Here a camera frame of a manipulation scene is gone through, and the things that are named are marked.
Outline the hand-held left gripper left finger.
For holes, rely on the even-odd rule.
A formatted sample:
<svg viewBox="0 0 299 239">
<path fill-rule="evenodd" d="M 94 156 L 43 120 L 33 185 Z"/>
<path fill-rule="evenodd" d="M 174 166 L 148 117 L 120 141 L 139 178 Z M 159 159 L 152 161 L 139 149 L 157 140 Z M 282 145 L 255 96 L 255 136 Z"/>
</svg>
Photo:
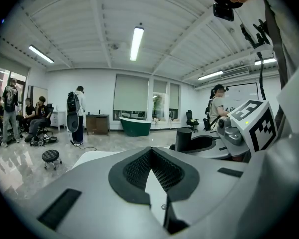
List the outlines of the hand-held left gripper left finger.
<svg viewBox="0 0 299 239">
<path fill-rule="evenodd" d="M 76 166 L 37 192 L 25 208 L 17 208 L 18 216 L 43 239 L 167 238 L 166 229 L 148 205 L 125 201 L 108 182 L 113 165 L 142 150 L 127 150 Z M 68 189 L 74 190 L 78 198 L 64 215 L 57 215 L 57 226 L 50 228 L 47 218 L 51 215 L 44 212 Z"/>
</svg>

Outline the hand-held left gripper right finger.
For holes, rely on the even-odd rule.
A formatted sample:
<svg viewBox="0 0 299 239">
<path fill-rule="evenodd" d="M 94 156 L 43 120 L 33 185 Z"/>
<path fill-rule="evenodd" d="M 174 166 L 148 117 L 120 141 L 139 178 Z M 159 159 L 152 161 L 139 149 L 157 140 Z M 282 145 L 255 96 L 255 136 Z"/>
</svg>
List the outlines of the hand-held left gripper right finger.
<svg viewBox="0 0 299 239">
<path fill-rule="evenodd" d="M 234 187 L 246 163 L 152 148 L 152 171 L 166 193 L 164 228 L 175 234 L 197 223 Z"/>
</svg>

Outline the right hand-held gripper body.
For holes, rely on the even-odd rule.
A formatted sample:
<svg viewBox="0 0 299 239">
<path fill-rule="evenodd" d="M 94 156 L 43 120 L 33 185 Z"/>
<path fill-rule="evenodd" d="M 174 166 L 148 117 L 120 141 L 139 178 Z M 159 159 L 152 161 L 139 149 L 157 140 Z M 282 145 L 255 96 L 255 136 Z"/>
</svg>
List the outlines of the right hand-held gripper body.
<svg viewBox="0 0 299 239">
<path fill-rule="evenodd" d="M 267 149 L 278 137 L 271 106 L 260 100 L 247 100 L 220 117 L 216 132 L 235 161 Z"/>
</svg>

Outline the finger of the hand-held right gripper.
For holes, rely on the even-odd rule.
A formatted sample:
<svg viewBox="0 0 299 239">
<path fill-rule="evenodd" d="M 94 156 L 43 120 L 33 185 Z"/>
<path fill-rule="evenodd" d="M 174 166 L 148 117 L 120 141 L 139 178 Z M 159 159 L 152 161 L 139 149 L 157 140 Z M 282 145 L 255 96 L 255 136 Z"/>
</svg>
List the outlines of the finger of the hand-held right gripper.
<svg viewBox="0 0 299 239">
<path fill-rule="evenodd" d="M 183 153 L 210 159 L 226 159 L 231 156 L 220 139 L 192 139 Z"/>
<path fill-rule="evenodd" d="M 192 135 L 192 139 L 202 139 L 202 140 L 219 140 L 221 137 L 215 131 L 199 131 Z"/>
</svg>

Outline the dark green bathtub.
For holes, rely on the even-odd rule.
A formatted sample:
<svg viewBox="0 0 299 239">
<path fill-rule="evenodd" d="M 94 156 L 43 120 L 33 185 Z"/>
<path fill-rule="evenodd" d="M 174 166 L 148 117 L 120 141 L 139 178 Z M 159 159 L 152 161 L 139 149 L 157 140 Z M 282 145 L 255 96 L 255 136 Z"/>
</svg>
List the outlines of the dark green bathtub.
<svg viewBox="0 0 299 239">
<path fill-rule="evenodd" d="M 124 133 L 129 137 L 148 136 L 151 122 L 146 120 L 119 117 Z"/>
</svg>

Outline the black office chair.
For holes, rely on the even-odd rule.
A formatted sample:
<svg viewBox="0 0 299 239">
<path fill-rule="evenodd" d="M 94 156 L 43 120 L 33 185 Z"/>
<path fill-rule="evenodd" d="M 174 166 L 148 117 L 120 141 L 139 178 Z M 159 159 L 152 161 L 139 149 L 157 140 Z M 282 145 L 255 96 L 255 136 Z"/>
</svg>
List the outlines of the black office chair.
<svg viewBox="0 0 299 239">
<path fill-rule="evenodd" d="M 41 135 L 41 134 L 44 134 L 44 133 L 53 134 L 53 132 L 48 130 L 48 127 L 51 126 L 51 115 L 52 115 L 53 110 L 54 110 L 54 107 L 53 107 L 52 103 L 47 104 L 47 110 L 48 110 L 48 116 L 47 116 L 46 120 L 39 125 L 38 131 L 37 131 L 38 135 Z"/>
<path fill-rule="evenodd" d="M 197 133 L 198 132 L 197 127 L 199 126 L 199 122 L 197 119 L 193 118 L 192 110 L 187 110 L 186 117 L 187 117 L 186 124 L 188 126 L 187 128 L 192 130 L 193 133 Z"/>
</svg>

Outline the long ceiling light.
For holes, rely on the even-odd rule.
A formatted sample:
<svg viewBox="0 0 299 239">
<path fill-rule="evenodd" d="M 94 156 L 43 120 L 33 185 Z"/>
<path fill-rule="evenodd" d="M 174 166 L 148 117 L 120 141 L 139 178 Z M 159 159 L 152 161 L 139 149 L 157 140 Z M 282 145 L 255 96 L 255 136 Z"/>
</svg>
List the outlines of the long ceiling light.
<svg viewBox="0 0 299 239">
<path fill-rule="evenodd" d="M 210 79 L 210 78 L 214 78 L 214 77 L 220 76 L 223 73 L 224 73 L 223 71 L 217 71 L 217 72 L 214 72 L 214 73 L 211 73 L 211 74 L 207 74 L 207 75 L 201 76 L 201 77 L 198 78 L 198 80 L 199 81 L 204 81 L 204 80 L 207 80 L 207 79 Z"/>
<path fill-rule="evenodd" d="M 266 59 L 262 59 L 262 60 L 256 60 L 255 61 L 255 66 L 261 65 L 261 64 L 268 64 L 268 63 L 276 63 L 276 59 L 275 58 L 266 58 Z"/>
<path fill-rule="evenodd" d="M 131 50 L 130 50 L 130 61 L 135 62 L 137 59 L 138 51 L 140 48 L 141 40 L 143 37 L 144 29 L 142 27 L 135 27 L 133 31 Z"/>
<path fill-rule="evenodd" d="M 37 49 L 35 46 L 30 45 L 28 47 L 33 53 L 35 53 L 36 55 L 38 55 L 39 57 L 41 57 L 42 59 L 44 59 L 45 61 L 47 61 L 50 64 L 53 64 L 54 61 L 48 57 L 46 54 L 44 54 L 43 52 L 41 52 L 39 49 Z"/>
</svg>

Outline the black round rolling stool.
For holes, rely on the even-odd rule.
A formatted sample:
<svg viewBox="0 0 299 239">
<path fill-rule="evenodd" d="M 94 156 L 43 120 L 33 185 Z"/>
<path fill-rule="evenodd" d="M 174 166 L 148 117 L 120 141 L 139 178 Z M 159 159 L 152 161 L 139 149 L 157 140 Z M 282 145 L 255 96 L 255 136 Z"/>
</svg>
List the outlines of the black round rolling stool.
<svg viewBox="0 0 299 239">
<path fill-rule="evenodd" d="M 41 156 L 44 162 L 44 169 L 47 170 L 49 165 L 52 165 L 53 170 L 56 170 L 55 163 L 62 164 L 60 154 L 57 150 L 47 150 Z"/>
</svg>

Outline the black gear pile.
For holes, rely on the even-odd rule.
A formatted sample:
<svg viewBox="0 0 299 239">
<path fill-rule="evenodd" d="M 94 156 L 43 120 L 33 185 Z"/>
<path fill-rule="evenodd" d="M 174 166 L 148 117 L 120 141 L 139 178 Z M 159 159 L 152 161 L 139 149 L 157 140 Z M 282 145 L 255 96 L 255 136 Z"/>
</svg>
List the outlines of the black gear pile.
<svg viewBox="0 0 299 239">
<path fill-rule="evenodd" d="M 30 142 L 30 146 L 31 147 L 43 147 L 46 144 L 56 143 L 57 141 L 58 141 L 57 137 L 48 136 L 47 134 L 45 134 L 42 138 L 38 138 L 37 140 L 33 139 Z"/>
</svg>

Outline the brown wooden cabinet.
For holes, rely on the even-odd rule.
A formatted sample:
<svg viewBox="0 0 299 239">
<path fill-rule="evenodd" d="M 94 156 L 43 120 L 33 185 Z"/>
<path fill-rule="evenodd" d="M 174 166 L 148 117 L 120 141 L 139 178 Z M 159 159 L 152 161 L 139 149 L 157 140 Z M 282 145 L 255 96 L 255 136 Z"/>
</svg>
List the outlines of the brown wooden cabinet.
<svg viewBox="0 0 299 239">
<path fill-rule="evenodd" d="M 110 131 L 109 115 L 88 114 L 86 119 L 87 135 L 108 135 Z"/>
</svg>

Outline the white drawer cabinet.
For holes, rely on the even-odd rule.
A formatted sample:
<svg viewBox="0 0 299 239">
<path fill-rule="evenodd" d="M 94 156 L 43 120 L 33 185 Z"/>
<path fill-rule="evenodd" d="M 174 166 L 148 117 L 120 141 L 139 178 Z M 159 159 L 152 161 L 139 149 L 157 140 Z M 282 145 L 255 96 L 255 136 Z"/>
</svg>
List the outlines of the white drawer cabinet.
<svg viewBox="0 0 299 239">
<path fill-rule="evenodd" d="M 61 130 L 61 127 L 66 128 L 66 112 L 53 111 L 51 115 L 51 126 L 56 127 L 58 131 Z"/>
</svg>

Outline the grey roller blind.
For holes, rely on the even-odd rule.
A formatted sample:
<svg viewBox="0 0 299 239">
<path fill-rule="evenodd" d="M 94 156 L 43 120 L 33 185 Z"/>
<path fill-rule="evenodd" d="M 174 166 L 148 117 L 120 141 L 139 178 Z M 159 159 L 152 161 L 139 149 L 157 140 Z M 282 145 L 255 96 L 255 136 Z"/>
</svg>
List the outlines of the grey roller blind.
<svg viewBox="0 0 299 239">
<path fill-rule="evenodd" d="M 113 110 L 146 112 L 148 90 L 148 78 L 117 75 Z"/>
</svg>

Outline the person's own body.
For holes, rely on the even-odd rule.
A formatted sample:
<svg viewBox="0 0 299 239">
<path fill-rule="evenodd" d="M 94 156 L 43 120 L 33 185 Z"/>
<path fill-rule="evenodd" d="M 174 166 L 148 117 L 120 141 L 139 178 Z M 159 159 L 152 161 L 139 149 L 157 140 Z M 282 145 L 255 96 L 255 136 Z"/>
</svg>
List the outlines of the person's own body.
<svg viewBox="0 0 299 239">
<path fill-rule="evenodd" d="M 214 0 L 227 9 L 240 8 L 249 0 Z M 263 0 L 265 19 L 278 62 L 281 88 L 299 66 L 299 25 L 282 0 Z"/>
</svg>

